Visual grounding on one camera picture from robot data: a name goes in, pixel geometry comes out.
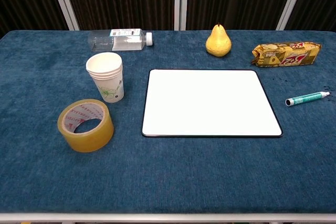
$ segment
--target marker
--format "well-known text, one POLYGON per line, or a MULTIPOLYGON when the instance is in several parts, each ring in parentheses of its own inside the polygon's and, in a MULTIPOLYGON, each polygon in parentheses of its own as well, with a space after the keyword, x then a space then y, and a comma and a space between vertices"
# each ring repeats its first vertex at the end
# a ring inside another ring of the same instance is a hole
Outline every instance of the marker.
POLYGON ((311 101, 325 98, 328 95, 330 95, 330 92, 317 92, 313 94, 302 95, 300 97, 289 98, 289 99, 286 99, 286 105, 293 106, 293 105, 297 105, 297 104, 304 103, 304 102, 311 102, 311 101))

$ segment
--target tape roll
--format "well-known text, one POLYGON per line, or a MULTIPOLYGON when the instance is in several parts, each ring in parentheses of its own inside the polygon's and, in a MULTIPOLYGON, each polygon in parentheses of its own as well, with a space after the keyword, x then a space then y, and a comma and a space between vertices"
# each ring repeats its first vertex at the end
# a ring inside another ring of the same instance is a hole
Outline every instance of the tape roll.
POLYGON ((93 152, 102 148, 114 132, 108 108, 95 99, 80 100, 67 106, 59 115, 57 126, 70 147, 77 152, 93 152), (100 119, 101 122, 88 132, 74 133, 79 124, 89 119, 100 119))

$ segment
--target bottle cap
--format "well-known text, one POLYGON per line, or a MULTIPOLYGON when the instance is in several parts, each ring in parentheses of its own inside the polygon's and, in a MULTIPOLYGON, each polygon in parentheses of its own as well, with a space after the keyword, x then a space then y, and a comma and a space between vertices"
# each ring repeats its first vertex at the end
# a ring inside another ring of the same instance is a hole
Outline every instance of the bottle cap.
POLYGON ((146 33, 146 45, 147 46, 153 45, 152 33, 146 33))

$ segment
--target pear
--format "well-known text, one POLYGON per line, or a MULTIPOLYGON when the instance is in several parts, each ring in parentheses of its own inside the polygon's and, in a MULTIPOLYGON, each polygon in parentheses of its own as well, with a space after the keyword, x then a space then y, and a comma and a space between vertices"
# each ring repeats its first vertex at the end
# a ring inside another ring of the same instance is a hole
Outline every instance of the pear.
POLYGON ((214 56, 223 57, 231 50, 231 40, 227 36, 224 27, 218 23, 205 43, 206 51, 214 56))

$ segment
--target table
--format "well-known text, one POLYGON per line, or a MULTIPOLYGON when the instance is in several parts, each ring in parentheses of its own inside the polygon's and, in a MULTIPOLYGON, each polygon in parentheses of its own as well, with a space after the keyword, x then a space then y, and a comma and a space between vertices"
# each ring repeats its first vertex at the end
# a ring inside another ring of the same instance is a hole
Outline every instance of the table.
POLYGON ((125 97, 107 104, 115 133, 87 154, 70 149, 56 123, 67 105, 102 100, 85 70, 94 55, 88 32, 2 38, 0 221, 336 221, 336 98, 285 106, 286 98, 336 90, 336 34, 229 30, 232 50, 216 58, 205 51, 210 32, 154 31, 153 47, 120 52, 125 97), (322 50, 309 66, 250 65, 257 44, 280 41, 314 41, 322 50), (256 70, 283 137, 142 136, 154 68, 256 70))

